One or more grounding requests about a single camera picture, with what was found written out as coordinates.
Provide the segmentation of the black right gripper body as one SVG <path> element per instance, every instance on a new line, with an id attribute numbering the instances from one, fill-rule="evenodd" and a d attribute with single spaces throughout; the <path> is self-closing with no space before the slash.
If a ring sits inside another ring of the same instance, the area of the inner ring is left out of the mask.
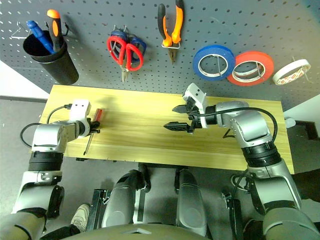
<path id="1" fill-rule="evenodd" d="M 188 97 L 186 101 L 186 110 L 187 110 L 188 119 L 191 120 L 187 133 L 193 134 L 195 129 L 202 128 L 202 124 L 201 124 L 200 117 L 198 116 L 200 114 L 199 108 L 196 106 L 196 101 L 191 97 Z"/>

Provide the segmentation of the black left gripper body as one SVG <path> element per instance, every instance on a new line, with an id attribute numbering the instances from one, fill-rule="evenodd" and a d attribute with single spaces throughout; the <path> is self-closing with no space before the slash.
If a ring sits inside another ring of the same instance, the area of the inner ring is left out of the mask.
<path id="1" fill-rule="evenodd" d="M 99 121 L 89 121 L 89 134 L 99 134 L 100 133 L 100 122 Z"/>

